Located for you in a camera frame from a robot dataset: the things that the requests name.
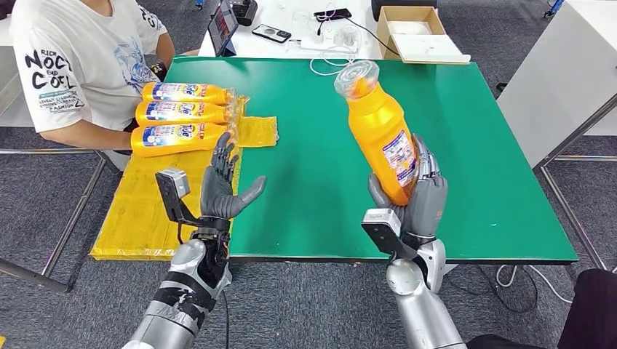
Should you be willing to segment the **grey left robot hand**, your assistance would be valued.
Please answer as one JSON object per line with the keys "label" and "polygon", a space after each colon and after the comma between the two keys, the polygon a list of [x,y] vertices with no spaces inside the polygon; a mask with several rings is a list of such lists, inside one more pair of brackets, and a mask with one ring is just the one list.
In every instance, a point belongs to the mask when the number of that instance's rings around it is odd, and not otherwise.
{"label": "grey left robot hand", "polygon": [[224,132],[216,142],[202,181],[200,210],[204,216],[226,220],[235,218],[262,194],[266,186],[266,176],[260,176],[245,191],[237,195],[233,193],[232,180],[239,158],[237,155],[230,157],[234,146],[229,132]]}

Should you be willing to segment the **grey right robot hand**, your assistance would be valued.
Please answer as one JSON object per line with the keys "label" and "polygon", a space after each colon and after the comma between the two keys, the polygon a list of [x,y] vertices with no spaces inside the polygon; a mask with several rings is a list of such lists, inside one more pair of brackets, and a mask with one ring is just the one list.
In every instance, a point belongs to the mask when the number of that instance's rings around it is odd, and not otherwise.
{"label": "grey right robot hand", "polygon": [[401,222],[400,236],[404,240],[431,240],[436,238],[437,226],[442,218],[447,198],[447,180],[442,176],[434,154],[424,141],[413,135],[418,147],[418,180],[406,205],[393,204],[383,191],[375,174],[368,177],[368,190],[378,208],[393,209]]}

